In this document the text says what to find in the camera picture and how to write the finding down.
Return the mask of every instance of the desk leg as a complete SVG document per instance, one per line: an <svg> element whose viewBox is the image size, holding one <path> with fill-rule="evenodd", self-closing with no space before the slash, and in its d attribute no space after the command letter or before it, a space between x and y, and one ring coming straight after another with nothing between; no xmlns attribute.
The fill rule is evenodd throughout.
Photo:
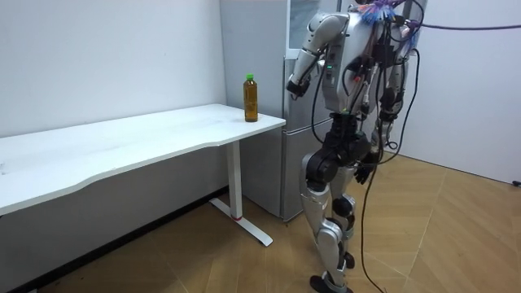
<svg viewBox="0 0 521 293"><path fill-rule="evenodd" d="M231 217L237 224L241 225L246 231L265 246L269 246L273 239L262 230L254 226L250 221L243 218L243 192L241 189L241 160L239 142L231 142L226 145L226 155L228 159L228 182L230 184L230 206L219 199L212 199L210 203L219 208L226 215Z"/></svg>

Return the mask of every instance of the robot leg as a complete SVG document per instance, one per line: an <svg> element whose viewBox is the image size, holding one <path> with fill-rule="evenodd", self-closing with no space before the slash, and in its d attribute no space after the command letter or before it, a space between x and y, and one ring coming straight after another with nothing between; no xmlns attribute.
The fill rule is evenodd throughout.
<svg viewBox="0 0 521 293"><path fill-rule="evenodd" d="M306 168L311 155L303 160L300 176L300 195L304 214L313 230L315 243L326 267L322 276L312 276L311 287L319 293L352 293L347 288L344 271L346 269L345 251L341 224L333 218L326 218L326 208L330 198L328 185L323 189L311 188L306 181Z"/></svg>
<svg viewBox="0 0 521 293"><path fill-rule="evenodd" d="M346 194L346 189L357 170L354 168L339 168L335 179L330 183L333 199L332 215L342 227L342 240L344 242L345 260L348 269L355 267L354 257L348 252L348 240L354 234L355 225L355 199Z"/></svg>

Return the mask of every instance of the white wall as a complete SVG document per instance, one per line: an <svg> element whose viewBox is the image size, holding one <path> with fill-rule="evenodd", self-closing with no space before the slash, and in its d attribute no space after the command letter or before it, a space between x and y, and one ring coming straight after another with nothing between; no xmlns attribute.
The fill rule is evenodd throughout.
<svg viewBox="0 0 521 293"><path fill-rule="evenodd" d="M0 2L0 137L225 103L215 0Z"/></svg>
<svg viewBox="0 0 521 293"><path fill-rule="evenodd" d="M225 103L216 0L0 2L0 137L206 103ZM5 215L0 292L226 186L223 155L196 151Z"/></svg>
<svg viewBox="0 0 521 293"><path fill-rule="evenodd" d="M425 22L519 24L519 0L429 1ZM419 92L402 154L499 181L521 180L521 30L449 32L424 28ZM414 89L410 66L407 99ZM392 132L398 139L404 114Z"/></svg>

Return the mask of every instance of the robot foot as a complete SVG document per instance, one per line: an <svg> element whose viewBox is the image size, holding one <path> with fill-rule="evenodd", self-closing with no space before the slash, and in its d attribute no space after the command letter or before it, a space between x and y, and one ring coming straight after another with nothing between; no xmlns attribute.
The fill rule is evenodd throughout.
<svg viewBox="0 0 521 293"><path fill-rule="evenodd" d="M353 293L352 290L347 287L338 288L337 291L332 290L320 276L312 276L309 279L309 285L318 293Z"/></svg>

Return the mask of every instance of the humanoid robot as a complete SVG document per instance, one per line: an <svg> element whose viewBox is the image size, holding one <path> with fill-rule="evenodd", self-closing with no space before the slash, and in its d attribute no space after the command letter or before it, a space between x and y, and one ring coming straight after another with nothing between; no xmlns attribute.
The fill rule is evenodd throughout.
<svg viewBox="0 0 521 293"><path fill-rule="evenodd" d="M304 157L300 172L304 214L326 267L322 276L310 278L317 292L352 292L344 273L355 266L348 252L355 200L345 191L353 178L364 184L382 159L383 145L403 106L407 60L418 31L411 23L400 16L368 21L360 7L317 13L287 82L287 90L299 98L309 87L311 71L320 66L326 108L332 111L322 148ZM368 139L359 126L377 103L379 115ZM325 215L330 196L332 218Z"/></svg>

